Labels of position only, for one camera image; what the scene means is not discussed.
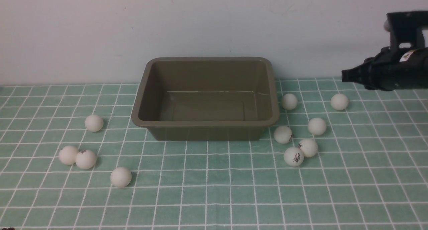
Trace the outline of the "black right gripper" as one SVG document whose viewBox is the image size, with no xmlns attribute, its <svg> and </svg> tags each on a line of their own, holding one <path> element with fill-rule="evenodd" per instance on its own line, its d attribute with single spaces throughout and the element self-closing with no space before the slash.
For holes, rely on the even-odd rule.
<svg viewBox="0 0 428 230">
<path fill-rule="evenodd" d="M 388 47 L 349 70 L 342 70 L 342 82 L 361 84 L 367 90 L 409 90 L 428 88 L 428 49 Z"/>
</svg>

